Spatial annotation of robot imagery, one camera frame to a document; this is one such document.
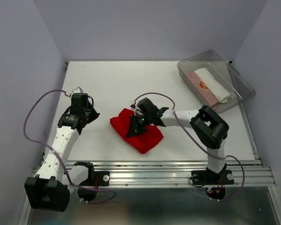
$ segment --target white table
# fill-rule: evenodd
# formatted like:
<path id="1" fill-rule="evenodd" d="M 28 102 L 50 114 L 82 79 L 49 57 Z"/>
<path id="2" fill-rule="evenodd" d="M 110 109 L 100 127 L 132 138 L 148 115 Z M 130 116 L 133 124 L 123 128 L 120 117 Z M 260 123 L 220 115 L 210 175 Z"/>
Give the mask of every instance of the white table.
<path id="1" fill-rule="evenodd" d="M 69 156 L 70 161 L 204 161 L 207 156 L 180 127 L 160 127 L 164 138 L 145 155 L 124 142 L 111 127 L 110 118 L 144 92 L 154 91 L 174 99 L 177 110 L 201 108 L 178 75 L 177 61 L 71 61 L 63 89 L 71 92 L 80 86 L 95 100 L 95 109 L 101 115 L 88 124 Z M 164 97 L 147 96 L 157 107 L 171 107 Z M 53 142 L 58 120 L 70 105 L 69 98 L 61 96 L 54 118 L 49 143 Z M 225 154 L 240 160 L 254 160 L 252 147 L 239 107 L 220 116 L 229 124 Z"/>

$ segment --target pink towel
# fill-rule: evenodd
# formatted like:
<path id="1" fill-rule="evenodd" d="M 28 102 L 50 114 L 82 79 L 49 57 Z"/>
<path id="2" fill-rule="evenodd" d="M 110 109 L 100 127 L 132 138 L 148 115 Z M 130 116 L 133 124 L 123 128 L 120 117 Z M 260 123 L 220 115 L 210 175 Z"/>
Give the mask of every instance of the pink towel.
<path id="1" fill-rule="evenodd" d="M 197 88 L 200 94 L 208 102 L 211 108 L 215 109 L 218 101 L 213 96 L 211 91 L 206 87 L 206 85 L 201 81 L 201 79 L 196 75 L 195 72 L 186 74 L 186 77 L 192 82 L 192 84 Z"/>

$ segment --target embroidered logo on towel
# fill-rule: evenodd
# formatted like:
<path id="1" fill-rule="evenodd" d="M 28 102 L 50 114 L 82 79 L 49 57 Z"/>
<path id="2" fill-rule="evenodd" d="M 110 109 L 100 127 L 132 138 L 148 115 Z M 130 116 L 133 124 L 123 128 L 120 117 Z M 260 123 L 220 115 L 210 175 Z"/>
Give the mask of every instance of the embroidered logo on towel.
<path id="1" fill-rule="evenodd" d="M 203 82 L 200 82 L 200 87 L 204 88 L 205 90 L 209 90 L 209 88 Z"/>

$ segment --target folded towel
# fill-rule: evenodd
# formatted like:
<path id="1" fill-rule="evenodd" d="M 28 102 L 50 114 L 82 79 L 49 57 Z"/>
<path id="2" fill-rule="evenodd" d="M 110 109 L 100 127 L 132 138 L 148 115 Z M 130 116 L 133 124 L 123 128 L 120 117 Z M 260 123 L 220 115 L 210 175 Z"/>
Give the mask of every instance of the folded towel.
<path id="1" fill-rule="evenodd" d="M 208 102 L 211 108 L 215 109 L 218 104 L 209 88 L 201 81 L 195 72 L 186 74 L 186 77 L 192 82 L 203 98 Z"/>
<path id="2" fill-rule="evenodd" d="M 220 83 L 218 83 L 212 74 L 206 68 L 197 69 L 194 71 L 201 81 L 210 89 L 214 97 L 219 103 L 228 102 L 228 98 L 232 97 Z"/>
<path id="3" fill-rule="evenodd" d="M 110 123 L 125 142 L 132 145 L 141 154 L 145 154 L 163 139 L 163 135 L 156 126 L 149 125 L 146 126 L 147 130 L 144 134 L 126 138 L 130 127 L 130 116 L 133 114 L 134 111 L 123 109 L 118 117 L 111 118 Z"/>

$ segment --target folded red cloth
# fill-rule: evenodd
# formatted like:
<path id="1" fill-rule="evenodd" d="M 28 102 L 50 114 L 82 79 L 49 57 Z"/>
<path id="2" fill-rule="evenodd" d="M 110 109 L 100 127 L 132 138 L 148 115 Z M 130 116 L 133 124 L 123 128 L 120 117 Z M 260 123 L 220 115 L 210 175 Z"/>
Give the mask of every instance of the folded red cloth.
<path id="1" fill-rule="evenodd" d="M 111 118 L 110 123 L 125 142 L 132 145 L 141 154 L 145 154 L 163 139 L 163 135 L 156 126 L 149 125 L 146 126 L 147 131 L 144 134 L 126 138 L 130 126 L 130 116 L 133 114 L 134 111 L 123 109 L 118 117 Z"/>

